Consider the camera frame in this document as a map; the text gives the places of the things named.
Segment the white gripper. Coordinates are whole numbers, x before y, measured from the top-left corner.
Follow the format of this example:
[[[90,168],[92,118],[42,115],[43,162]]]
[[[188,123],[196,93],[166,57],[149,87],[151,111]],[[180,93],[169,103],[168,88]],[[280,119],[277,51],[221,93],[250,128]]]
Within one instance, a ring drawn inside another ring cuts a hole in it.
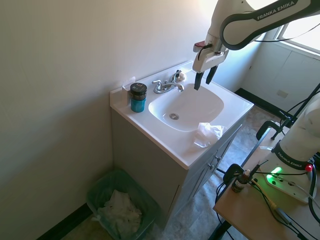
[[[195,57],[195,60],[193,62],[192,69],[196,72],[195,75],[195,82],[194,82],[194,89],[199,90],[201,86],[201,81],[203,78],[203,74],[206,70],[209,70],[209,73],[206,77],[206,84],[209,85],[217,71],[218,65],[223,63],[227,55],[229,53],[229,50],[217,54],[213,52],[210,48],[204,49],[201,52],[199,51]]]

